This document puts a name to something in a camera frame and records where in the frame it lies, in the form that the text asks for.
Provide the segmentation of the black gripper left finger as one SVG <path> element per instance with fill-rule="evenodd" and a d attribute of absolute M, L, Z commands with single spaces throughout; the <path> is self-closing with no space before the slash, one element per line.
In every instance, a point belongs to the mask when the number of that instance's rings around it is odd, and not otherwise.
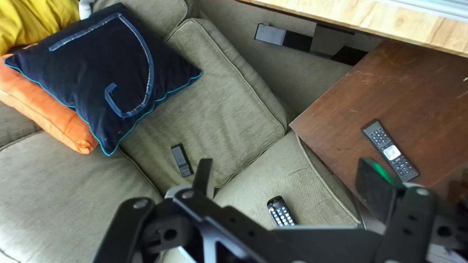
<path fill-rule="evenodd" d="M 204 195 L 206 198 L 210 198 L 213 193 L 213 189 L 210 186 L 210 170 L 212 170 L 212 160 L 201 158 L 198 161 L 196 176 L 193 180 L 193 188 L 201 195 Z"/>

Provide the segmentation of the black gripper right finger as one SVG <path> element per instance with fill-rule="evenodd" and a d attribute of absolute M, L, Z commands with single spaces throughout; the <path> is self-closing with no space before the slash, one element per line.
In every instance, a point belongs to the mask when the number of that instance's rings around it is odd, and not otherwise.
<path fill-rule="evenodd" d="M 355 190 L 364 207 L 383 225 L 392 223 L 394 209 L 405 195 L 402 182 L 371 158 L 358 160 Z"/>

